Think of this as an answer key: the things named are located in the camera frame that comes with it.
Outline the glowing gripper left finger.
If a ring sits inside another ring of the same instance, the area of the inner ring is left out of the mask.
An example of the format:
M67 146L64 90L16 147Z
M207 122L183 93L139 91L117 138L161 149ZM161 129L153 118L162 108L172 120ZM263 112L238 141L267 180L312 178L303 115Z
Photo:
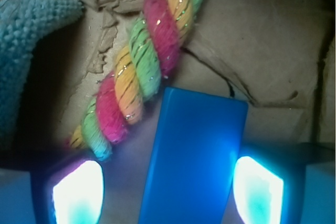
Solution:
M98 223L104 173L92 153L43 153L31 170L37 223Z

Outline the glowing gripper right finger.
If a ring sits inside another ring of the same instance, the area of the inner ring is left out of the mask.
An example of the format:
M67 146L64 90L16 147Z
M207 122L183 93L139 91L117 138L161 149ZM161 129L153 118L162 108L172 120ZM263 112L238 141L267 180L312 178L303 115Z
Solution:
M335 145L247 143L233 196L243 223L335 223Z

